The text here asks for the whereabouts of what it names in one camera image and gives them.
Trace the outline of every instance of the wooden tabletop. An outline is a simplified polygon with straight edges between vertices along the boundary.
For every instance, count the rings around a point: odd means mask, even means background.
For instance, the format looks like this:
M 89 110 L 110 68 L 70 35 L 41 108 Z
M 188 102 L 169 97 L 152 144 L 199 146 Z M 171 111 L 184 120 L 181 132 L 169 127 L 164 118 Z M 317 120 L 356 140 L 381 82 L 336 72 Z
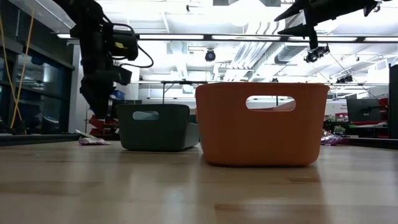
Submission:
M 396 224 L 398 151 L 322 147 L 310 167 L 234 168 L 200 148 L 0 147 L 0 223 Z

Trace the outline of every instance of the wooden table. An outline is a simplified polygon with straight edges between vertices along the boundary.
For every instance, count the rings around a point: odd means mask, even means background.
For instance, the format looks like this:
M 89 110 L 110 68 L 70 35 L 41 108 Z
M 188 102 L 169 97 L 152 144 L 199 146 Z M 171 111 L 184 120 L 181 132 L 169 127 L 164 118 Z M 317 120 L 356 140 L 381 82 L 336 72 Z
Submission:
M 322 147 L 306 168 L 207 164 L 77 142 L 0 147 L 0 223 L 398 222 L 398 151 Z

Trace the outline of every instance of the security camera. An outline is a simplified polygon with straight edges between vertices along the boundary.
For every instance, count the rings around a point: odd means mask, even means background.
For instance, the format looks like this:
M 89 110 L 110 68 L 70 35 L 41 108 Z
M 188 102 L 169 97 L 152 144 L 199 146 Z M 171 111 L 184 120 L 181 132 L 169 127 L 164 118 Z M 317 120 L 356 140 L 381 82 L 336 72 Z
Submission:
M 214 50 L 212 50 L 212 49 L 207 50 L 205 60 L 207 62 L 212 62 L 212 61 L 216 60 L 216 54 L 214 53 Z

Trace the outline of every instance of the ceiling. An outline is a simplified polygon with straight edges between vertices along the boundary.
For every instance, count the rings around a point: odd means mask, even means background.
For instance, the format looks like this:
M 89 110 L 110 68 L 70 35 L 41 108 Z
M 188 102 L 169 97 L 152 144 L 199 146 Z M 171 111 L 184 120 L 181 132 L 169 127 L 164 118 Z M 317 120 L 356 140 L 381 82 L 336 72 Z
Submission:
M 74 23 L 52 0 L 11 0 L 54 32 L 68 33 Z M 303 22 L 297 16 L 278 24 L 273 19 L 282 7 L 265 7 L 259 0 L 239 0 L 229 6 L 213 6 L 209 0 L 97 0 L 106 15 L 117 23 L 129 24 L 136 33 L 173 34 L 275 34 L 286 26 Z M 327 35 L 396 35 L 398 1 L 384 2 L 379 12 L 368 17 L 357 11 L 319 24 L 316 30 Z M 269 82 L 336 82 L 351 74 L 358 82 L 388 82 L 386 71 L 377 65 L 393 63 L 398 57 L 396 44 L 330 44 L 331 54 L 307 64 L 306 44 L 249 42 L 170 42 L 140 41 L 154 59 L 152 68 L 141 69 L 145 80 L 224 80 Z M 214 49 L 216 60 L 205 61 L 207 49 Z M 285 60 L 276 63 L 275 58 Z M 145 65 L 149 59 L 140 54 L 134 64 Z

